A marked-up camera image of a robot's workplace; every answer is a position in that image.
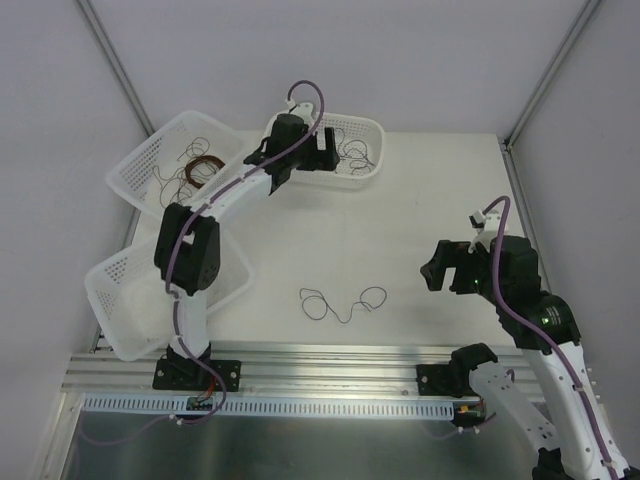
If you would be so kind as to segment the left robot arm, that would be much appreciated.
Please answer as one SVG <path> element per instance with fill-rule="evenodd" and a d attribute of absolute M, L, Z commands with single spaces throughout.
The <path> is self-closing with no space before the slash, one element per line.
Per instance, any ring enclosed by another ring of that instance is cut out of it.
<path fill-rule="evenodd" d="M 173 299 L 173 337 L 156 364 L 153 389 L 224 386 L 213 368 L 207 333 L 207 291 L 221 270 L 222 228 L 250 202 L 272 195 L 293 171 L 336 170 L 335 131 L 316 129 L 296 114 L 277 115 L 270 134 L 209 199 L 196 207 L 172 203 L 165 209 L 154 264 Z"/>

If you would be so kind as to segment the right aluminium frame post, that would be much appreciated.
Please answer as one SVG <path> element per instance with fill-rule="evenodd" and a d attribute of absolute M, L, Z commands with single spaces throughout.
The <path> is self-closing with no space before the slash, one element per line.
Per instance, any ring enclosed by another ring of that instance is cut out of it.
<path fill-rule="evenodd" d="M 506 135 L 503 144 L 507 152 L 513 150 L 516 142 L 523 134 L 538 108 L 542 105 L 546 95 L 549 93 L 564 65 L 569 60 L 569 57 L 576 49 L 579 41 L 604 5 L 605 1 L 603 0 L 587 0 L 582 3 L 542 75 L 536 82 L 533 91 L 529 95 L 513 127 Z"/>

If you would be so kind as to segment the left aluminium frame post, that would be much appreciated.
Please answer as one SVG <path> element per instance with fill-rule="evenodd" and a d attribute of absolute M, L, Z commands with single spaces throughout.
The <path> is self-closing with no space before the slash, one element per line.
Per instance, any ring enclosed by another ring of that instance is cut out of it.
<path fill-rule="evenodd" d="M 90 0 L 74 0 L 74 5 L 85 21 L 92 37 L 97 43 L 109 70 L 113 74 L 118 87 L 131 109 L 138 125 L 147 137 L 155 132 L 155 127 L 132 83 L 130 76 L 112 42 L 110 36 L 99 16 L 99 13 Z"/>

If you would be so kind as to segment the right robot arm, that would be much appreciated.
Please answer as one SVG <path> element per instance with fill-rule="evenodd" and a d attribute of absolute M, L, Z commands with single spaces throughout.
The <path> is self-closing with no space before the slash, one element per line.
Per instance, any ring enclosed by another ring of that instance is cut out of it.
<path fill-rule="evenodd" d="M 484 343 L 461 347 L 446 364 L 416 368 L 420 394 L 476 395 L 514 428 L 533 458 L 535 479 L 636 479 L 617 448 L 591 388 L 580 333 L 568 304 L 541 287 L 538 255 L 522 237 L 488 246 L 441 240 L 420 273 L 428 289 L 477 294 L 491 303 L 503 329 L 530 365 L 550 413 L 544 417 L 514 385 Z"/>

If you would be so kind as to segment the white basket near left arm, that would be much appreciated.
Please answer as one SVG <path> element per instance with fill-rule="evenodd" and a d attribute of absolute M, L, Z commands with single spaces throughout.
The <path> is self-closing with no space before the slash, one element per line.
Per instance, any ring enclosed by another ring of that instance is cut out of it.
<path fill-rule="evenodd" d="M 124 361 L 135 361 L 166 346 L 173 336 L 172 300 L 165 292 L 153 255 L 152 235 L 92 268 L 84 285 L 102 332 Z M 207 290 L 207 316 L 212 317 L 246 293 L 255 272 L 235 239 L 221 236 L 221 271 Z"/>

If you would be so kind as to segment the aluminium frame post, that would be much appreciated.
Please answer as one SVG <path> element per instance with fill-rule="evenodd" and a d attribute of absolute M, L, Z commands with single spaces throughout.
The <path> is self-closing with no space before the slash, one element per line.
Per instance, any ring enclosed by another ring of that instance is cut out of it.
<path fill-rule="evenodd" d="M 533 91 L 529 95 L 513 127 L 506 135 L 503 144 L 507 152 L 513 150 L 516 142 L 523 134 L 538 108 L 542 105 L 546 95 L 549 93 L 564 65 L 569 60 L 569 57 L 576 49 L 579 41 L 604 5 L 605 1 L 603 0 L 587 0 L 582 3 L 542 75 L 536 82 Z"/>
<path fill-rule="evenodd" d="M 110 36 L 99 16 L 99 13 L 90 0 L 74 0 L 74 5 L 85 21 L 92 37 L 97 43 L 109 70 L 113 74 L 118 87 L 131 109 L 138 125 L 147 137 L 155 132 L 155 127 L 132 83 L 130 76 L 112 42 Z"/>

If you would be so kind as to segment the aluminium mounting rail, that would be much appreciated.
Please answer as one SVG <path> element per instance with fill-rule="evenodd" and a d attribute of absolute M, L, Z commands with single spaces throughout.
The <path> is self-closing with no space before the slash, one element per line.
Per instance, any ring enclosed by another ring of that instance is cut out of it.
<path fill-rule="evenodd" d="M 414 399 L 416 366 L 445 364 L 454 346 L 295 345 L 215 342 L 213 357 L 241 362 L 240 395 L 338 399 Z M 84 393 L 152 391 L 156 350 L 133 362 L 113 352 L 74 354 L 61 390 Z"/>

